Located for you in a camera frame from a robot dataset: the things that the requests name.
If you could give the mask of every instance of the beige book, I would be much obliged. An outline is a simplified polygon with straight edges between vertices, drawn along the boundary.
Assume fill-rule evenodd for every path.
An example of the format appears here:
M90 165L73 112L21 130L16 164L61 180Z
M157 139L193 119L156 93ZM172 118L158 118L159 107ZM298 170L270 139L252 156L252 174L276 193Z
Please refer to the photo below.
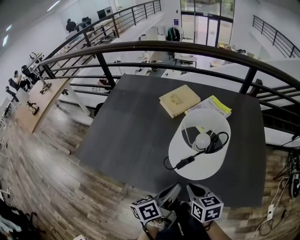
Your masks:
M200 98L187 85L183 85L160 98L160 104L175 118L184 113L185 110L200 103Z

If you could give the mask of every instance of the wooden floor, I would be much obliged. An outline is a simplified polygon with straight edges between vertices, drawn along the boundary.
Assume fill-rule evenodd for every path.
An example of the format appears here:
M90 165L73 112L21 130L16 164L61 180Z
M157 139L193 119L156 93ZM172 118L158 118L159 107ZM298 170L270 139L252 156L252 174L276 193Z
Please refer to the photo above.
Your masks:
M89 121L82 116L79 107L60 104L50 111L40 130L62 146L75 150L88 129L85 124ZM4 189L11 187L11 204L24 212L37 213L34 224L46 230L45 239L61 240L58 235L56 238L51 235L53 228L65 240L72 240L80 234L90 240L138 237L141 225L133 217L129 204L148 193L80 165L72 154L69 156L23 131L14 119L4 131L7 148L2 152L8 159L0 159L1 183ZM268 149L261 208L225 207L218 223L232 239L250 239L262 222L279 183L273 181L273 177L284 166L286 156L285 152ZM286 189L282 202L287 208L287 216L268 236L255 239L289 240L297 235L300 200L291 199ZM275 211L274 226L281 218L284 205L279 204ZM266 223L262 234L268 231Z

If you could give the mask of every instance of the lamp shade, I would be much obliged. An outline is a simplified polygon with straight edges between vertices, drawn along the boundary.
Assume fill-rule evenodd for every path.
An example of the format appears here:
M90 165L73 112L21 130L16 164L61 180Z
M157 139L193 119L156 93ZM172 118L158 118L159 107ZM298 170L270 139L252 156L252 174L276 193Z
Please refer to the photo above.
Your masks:
M192 149L193 142L187 129L196 127L199 134L212 131L214 134L226 132L229 136L227 143L214 153L202 153L195 157L195 161L175 171L191 180L202 180L214 175L222 166L229 145L231 130L228 121L220 113L212 109L196 109L185 116L180 123L169 146L169 159L172 167L175 167L182 159L193 156L198 151ZM226 134L220 134L219 140L224 144L227 140Z

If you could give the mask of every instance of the ceiling light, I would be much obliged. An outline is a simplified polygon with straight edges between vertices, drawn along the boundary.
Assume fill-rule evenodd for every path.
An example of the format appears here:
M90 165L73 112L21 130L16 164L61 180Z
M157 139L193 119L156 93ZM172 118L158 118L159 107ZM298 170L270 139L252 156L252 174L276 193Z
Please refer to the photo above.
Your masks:
M3 39L3 45L2 45L2 47L4 47L7 42L8 42L8 35Z
M54 8L55 7L55 5L57 5L58 3L60 2L60 0L59 1L57 1L56 3L54 3L48 10L47 10L47 12L49 12L52 8Z
M11 26L12 26L12 25L10 25L8 28L6 28L6 32L7 32L8 30L10 30L10 29L11 29Z

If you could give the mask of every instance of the dark gray tabletop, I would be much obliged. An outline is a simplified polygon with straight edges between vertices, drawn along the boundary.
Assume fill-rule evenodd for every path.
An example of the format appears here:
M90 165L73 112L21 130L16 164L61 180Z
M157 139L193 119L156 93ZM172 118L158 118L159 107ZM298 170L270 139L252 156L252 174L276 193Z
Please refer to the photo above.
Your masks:
M232 108L231 139L220 170L191 181L164 168L170 141L184 114L172 119L159 97L188 85L204 100L215 95ZM80 164L136 188L158 193L180 182L198 182L229 207L260 206L266 169L263 117L256 98L174 79L124 75L113 89L76 151Z

